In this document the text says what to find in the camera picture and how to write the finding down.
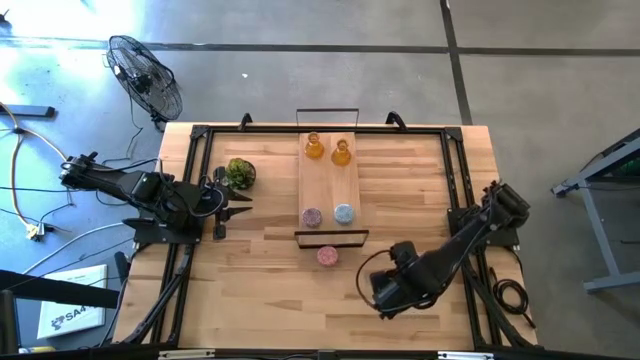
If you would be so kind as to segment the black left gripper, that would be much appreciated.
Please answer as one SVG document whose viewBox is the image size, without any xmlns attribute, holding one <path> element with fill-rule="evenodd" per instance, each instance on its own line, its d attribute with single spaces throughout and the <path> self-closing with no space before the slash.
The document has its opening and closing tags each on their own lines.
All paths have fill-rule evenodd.
<svg viewBox="0 0 640 360">
<path fill-rule="evenodd" d="M 201 189 L 201 207 L 205 209 L 207 216 L 214 217 L 213 239 L 226 238 L 226 226 L 223 224 L 223 212 L 229 201 L 251 202 L 248 196 L 240 194 L 230 187 L 226 187 L 226 170 L 217 167 L 213 171 L 213 177 L 202 175 L 198 185 Z M 229 207 L 226 209 L 226 220 L 233 216 L 251 210 L 251 207 Z"/>
</svg>

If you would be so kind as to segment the red patterned candle tin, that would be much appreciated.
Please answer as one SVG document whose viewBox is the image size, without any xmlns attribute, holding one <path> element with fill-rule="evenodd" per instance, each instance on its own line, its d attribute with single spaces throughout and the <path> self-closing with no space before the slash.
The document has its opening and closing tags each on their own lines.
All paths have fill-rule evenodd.
<svg viewBox="0 0 640 360">
<path fill-rule="evenodd" d="M 320 265 L 332 267 L 337 264 L 339 254 L 336 248 L 332 246 L 324 246 L 318 249 L 316 258 Z"/>
</svg>

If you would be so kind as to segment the blue patterned candle tin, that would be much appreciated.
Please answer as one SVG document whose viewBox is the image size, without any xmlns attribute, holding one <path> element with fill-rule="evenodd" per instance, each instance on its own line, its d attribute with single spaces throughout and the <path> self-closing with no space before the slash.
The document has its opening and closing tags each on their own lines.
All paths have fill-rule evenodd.
<svg viewBox="0 0 640 360">
<path fill-rule="evenodd" d="M 350 204 L 339 204 L 334 209 L 334 219 L 338 224 L 349 225 L 355 217 L 354 208 Z"/>
</svg>

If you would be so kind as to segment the amber glass candlestick holder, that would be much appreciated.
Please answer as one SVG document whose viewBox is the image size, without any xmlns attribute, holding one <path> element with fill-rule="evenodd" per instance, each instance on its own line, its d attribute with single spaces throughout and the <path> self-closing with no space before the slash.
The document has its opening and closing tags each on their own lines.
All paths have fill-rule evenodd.
<svg viewBox="0 0 640 360">
<path fill-rule="evenodd" d="M 323 157 L 324 145 L 318 133 L 311 132 L 308 134 L 304 153 L 310 159 L 320 159 Z"/>
<path fill-rule="evenodd" d="M 345 139 L 340 139 L 331 154 L 331 160 L 336 166 L 347 166 L 351 162 L 351 152 L 349 143 Z"/>
</svg>

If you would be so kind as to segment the potted green succulent plant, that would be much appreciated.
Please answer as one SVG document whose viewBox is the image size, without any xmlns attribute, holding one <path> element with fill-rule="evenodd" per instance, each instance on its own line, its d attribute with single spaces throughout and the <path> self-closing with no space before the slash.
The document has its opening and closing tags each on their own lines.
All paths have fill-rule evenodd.
<svg viewBox="0 0 640 360">
<path fill-rule="evenodd" d="M 255 183 L 256 169 L 249 161 L 233 158 L 226 167 L 226 179 L 232 189 L 248 190 Z"/>
</svg>

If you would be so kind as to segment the black beam with silver brackets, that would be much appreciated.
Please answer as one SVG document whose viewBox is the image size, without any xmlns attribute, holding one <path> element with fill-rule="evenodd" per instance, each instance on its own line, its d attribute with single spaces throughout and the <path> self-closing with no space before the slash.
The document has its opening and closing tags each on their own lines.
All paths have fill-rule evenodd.
<svg viewBox="0 0 640 360">
<path fill-rule="evenodd" d="M 0 360 L 640 360 L 542 348 L 455 350 L 179 349 L 168 344 L 0 355 Z"/>
</svg>

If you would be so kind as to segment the black floor fan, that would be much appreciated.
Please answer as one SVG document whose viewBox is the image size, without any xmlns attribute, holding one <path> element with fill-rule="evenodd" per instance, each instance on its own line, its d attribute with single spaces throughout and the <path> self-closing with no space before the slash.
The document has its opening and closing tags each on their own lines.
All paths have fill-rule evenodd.
<svg viewBox="0 0 640 360">
<path fill-rule="evenodd" d="M 141 42 L 126 35 L 108 40 L 106 59 L 118 82 L 151 117 L 157 131 L 176 120 L 183 103 L 174 72 Z"/>
</svg>

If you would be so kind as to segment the black rig beam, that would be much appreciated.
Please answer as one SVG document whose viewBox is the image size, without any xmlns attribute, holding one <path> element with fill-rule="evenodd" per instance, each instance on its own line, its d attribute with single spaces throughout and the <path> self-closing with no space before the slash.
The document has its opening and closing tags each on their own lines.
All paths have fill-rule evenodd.
<svg viewBox="0 0 640 360">
<path fill-rule="evenodd" d="M 18 298 L 113 309 L 117 307 L 119 298 L 116 290 L 5 270 L 0 270 L 0 291 L 2 290 L 10 290 Z"/>
</svg>

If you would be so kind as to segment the black floor bar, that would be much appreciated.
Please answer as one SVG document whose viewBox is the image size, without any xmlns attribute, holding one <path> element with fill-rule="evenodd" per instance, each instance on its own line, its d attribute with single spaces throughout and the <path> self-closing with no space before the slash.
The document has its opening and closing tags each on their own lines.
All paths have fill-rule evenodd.
<svg viewBox="0 0 640 360">
<path fill-rule="evenodd" d="M 14 116 L 53 118 L 56 109 L 51 106 L 36 105 L 0 105 L 0 114 L 7 115 L 9 110 Z"/>
</svg>

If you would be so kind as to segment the black metal table frame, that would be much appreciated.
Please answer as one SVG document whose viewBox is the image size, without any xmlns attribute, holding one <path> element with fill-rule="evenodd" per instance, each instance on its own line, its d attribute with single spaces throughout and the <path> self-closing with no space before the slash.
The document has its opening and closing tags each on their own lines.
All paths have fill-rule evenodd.
<svg viewBox="0 0 640 360">
<path fill-rule="evenodd" d="M 211 167 L 233 158 L 252 162 L 257 180 L 251 210 L 234 216 L 227 236 L 205 231 L 195 251 L 179 344 L 183 348 L 291 350 L 469 350 L 466 294 L 455 280 L 426 311 L 381 320 L 359 298 L 367 275 L 386 268 L 383 250 L 410 240 L 418 249 L 448 237 L 453 202 L 480 197 L 498 176 L 484 126 L 379 125 L 356 138 L 362 219 L 370 235 L 321 266 L 294 239 L 298 226 L 299 134 L 289 127 L 194 123 L 167 127 L 165 169 L 182 175 L 188 147 Z"/>
</svg>

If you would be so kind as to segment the wooden shelf with black frame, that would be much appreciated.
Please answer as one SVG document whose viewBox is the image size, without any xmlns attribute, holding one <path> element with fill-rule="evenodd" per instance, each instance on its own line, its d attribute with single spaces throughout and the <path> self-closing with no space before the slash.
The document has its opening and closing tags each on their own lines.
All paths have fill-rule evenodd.
<svg viewBox="0 0 640 360">
<path fill-rule="evenodd" d="M 369 236 L 369 230 L 362 219 L 359 174 L 356 156 L 356 131 L 358 122 L 312 124 L 297 121 L 299 133 L 298 210 L 299 225 L 294 238 L 301 249 L 317 249 L 324 246 L 335 248 L 362 247 Z M 324 145 L 324 155 L 320 159 L 310 159 L 305 153 L 307 136 L 311 132 L 319 134 Z M 347 166 L 336 166 L 331 154 L 340 139 L 349 143 L 351 162 Z M 334 209 L 339 204 L 350 204 L 355 211 L 351 224 L 341 225 L 334 219 Z M 323 221 L 318 228 L 303 225 L 301 216 L 304 209 L 318 208 Z"/>
</svg>

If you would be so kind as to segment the grey metal table frame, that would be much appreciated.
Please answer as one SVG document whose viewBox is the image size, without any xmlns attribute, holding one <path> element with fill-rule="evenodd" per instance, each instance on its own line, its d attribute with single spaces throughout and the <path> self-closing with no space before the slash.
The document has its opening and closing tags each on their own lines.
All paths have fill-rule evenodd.
<svg viewBox="0 0 640 360">
<path fill-rule="evenodd" d="M 591 223 L 607 275 L 588 280 L 588 293 L 640 285 L 640 270 L 620 269 L 609 234 L 627 236 L 623 244 L 640 245 L 640 177 L 624 177 L 619 168 L 640 158 L 640 128 L 624 136 L 587 162 L 575 175 L 551 188 L 562 198 L 578 192 Z"/>
</svg>

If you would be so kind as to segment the black rig post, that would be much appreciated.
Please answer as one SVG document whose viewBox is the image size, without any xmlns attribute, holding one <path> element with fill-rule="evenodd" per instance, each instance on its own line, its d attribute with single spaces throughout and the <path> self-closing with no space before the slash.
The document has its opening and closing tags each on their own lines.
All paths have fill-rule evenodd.
<svg viewBox="0 0 640 360">
<path fill-rule="evenodd" d="M 10 290 L 0 291 L 0 355 L 19 351 L 16 301 Z"/>
</svg>

